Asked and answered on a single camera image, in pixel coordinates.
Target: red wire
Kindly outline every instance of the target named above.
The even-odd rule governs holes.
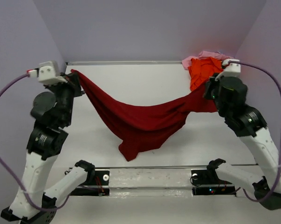
[[[104,189],[103,189],[103,187],[102,187],[101,181],[100,181],[100,179],[99,179],[98,176],[96,177],[96,183],[97,183],[97,186],[100,187],[101,192],[104,193]]]
[[[96,176],[95,178],[95,181],[96,181],[96,184],[97,184],[97,187],[98,187],[98,194],[100,193],[100,189],[99,189],[99,182],[98,182],[98,177]]]
[[[219,187],[220,187],[220,182],[219,182],[219,185],[218,185],[218,187],[214,190],[214,193],[213,193],[213,195],[216,193],[216,191],[219,189]]]
[[[223,191],[225,191],[226,188],[227,188],[227,182],[225,181],[225,186],[224,186],[224,190]]]

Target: pink cloth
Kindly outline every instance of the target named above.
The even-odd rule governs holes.
[[[225,60],[225,59],[228,59],[228,58],[231,58],[231,59],[234,59],[233,57],[230,57],[230,56],[226,56],[224,54],[221,54],[221,53],[215,53],[215,52],[209,52],[209,51],[201,51],[198,55],[198,57],[195,57],[195,56],[189,56],[187,58],[185,58],[183,61],[182,61],[182,65],[184,67],[184,69],[188,70],[188,67],[191,66],[191,59],[192,58],[195,58],[195,59],[206,59],[207,57],[214,57],[218,60]]]

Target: cable connector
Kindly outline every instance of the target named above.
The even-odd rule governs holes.
[[[226,59],[222,62],[224,68],[223,72],[219,73],[215,77],[215,81],[218,81],[222,76],[224,77],[238,77],[241,73],[241,65],[233,62],[239,62],[237,59]]]
[[[49,61],[39,64],[38,81],[45,86],[68,82],[64,77],[61,76],[56,61]]]
[[[27,74],[29,74],[30,78],[37,78],[39,76],[39,69],[27,70]]]

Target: red cloth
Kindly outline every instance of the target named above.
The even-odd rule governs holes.
[[[192,65],[188,67],[191,83],[190,90],[194,91],[202,83],[209,79],[214,73],[223,71],[222,62],[216,58],[208,57],[205,59],[191,59]]]
[[[106,126],[123,142],[120,152],[127,161],[140,152],[160,148],[186,121],[189,112],[215,112],[213,101],[204,99],[205,86],[189,95],[154,106],[134,106],[116,101],[79,73],[80,84]]]

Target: dark red fabric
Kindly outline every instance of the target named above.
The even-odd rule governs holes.
[[[190,112],[215,112],[211,100],[203,98],[202,84],[187,96],[154,106],[134,106],[113,99],[79,73],[80,84],[106,126],[123,142],[120,152],[127,161],[140,152],[160,148],[186,121]]]

